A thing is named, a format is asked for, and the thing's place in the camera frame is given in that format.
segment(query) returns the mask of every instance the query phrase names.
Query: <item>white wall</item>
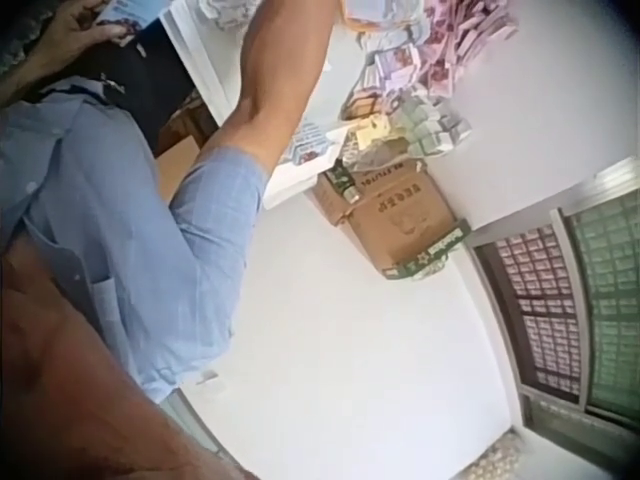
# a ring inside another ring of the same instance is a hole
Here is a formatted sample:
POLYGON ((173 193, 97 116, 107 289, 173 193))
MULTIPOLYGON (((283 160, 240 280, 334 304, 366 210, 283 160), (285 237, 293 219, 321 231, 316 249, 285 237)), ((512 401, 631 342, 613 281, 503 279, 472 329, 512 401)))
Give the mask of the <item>white wall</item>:
POLYGON ((515 0, 520 32, 458 85, 474 127, 431 171, 480 227, 638 153, 638 49, 604 0, 515 0))
POLYGON ((386 281, 304 198, 259 222, 236 325, 226 392, 185 391, 264 480, 448 480, 511 425, 457 270, 386 281))

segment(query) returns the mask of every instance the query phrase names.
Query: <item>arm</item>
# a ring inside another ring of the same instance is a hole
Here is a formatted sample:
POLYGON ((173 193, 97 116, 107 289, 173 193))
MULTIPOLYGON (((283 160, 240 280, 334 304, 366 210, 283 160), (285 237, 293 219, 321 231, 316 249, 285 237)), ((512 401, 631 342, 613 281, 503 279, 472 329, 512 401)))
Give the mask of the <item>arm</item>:
POLYGON ((240 100, 201 159, 230 146, 273 171, 322 73, 337 12, 337 0, 262 3, 242 46, 240 100))
POLYGON ((84 29, 81 23, 103 6, 103 0, 67 0, 33 52, 18 67, 0 78, 0 108, 20 100, 37 81, 70 64, 96 43, 118 38, 126 29, 104 25, 84 29))
POLYGON ((33 57, 0 78, 0 108, 7 107, 22 98, 24 93, 47 74, 33 57))
POLYGON ((144 396, 26 237, 2 266, 0 439, 26 478, 243 478, 144 396))

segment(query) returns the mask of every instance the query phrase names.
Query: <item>stack of banknotes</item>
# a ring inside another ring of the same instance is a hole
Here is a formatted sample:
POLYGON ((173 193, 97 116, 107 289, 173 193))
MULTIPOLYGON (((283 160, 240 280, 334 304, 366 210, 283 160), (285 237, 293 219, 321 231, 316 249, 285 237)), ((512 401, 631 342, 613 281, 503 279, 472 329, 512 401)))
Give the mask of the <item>stack of banknotes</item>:
POLYGON ((449 98, 465 68, 492 41, 506 40, 518 30, 509 0, 425 0, 431 19, 427 41, 418 46, 420 82, 434 97, 449 98))

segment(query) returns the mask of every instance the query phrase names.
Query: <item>man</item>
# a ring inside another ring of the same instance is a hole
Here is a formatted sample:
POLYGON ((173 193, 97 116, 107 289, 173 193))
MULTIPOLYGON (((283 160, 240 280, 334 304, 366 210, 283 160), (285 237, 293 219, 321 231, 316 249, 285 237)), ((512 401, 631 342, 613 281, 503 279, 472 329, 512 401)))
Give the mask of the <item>man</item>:
POLYGON ((145 397, 26 237, 2 260, 1 295, 0 478, 256 480, 145 397))
MULTIPOLYGON (((0 104, 121 34, 81 28, 96 0, 65 4, 0 104)), ((270 173, 321 74, 337 0, 265 0, 244 40, 242 88, 167 208, 145 136, 71 77, 2 112, 0 248, 27 235, 58 288, 154 401, 225 351, 270 173)))

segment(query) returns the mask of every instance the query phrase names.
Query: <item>hand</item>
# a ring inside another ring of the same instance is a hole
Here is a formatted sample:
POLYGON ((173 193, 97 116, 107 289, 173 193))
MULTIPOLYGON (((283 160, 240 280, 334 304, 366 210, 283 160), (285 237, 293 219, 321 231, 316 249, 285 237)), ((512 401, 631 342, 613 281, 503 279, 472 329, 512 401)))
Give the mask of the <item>hand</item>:
POLYGON ((97 43, 126 35, 127 29, 120 25, 92 26, 104 4, 105 0, 67 0, 58 8, 29 57, 41 75, 63 69, 97 43))

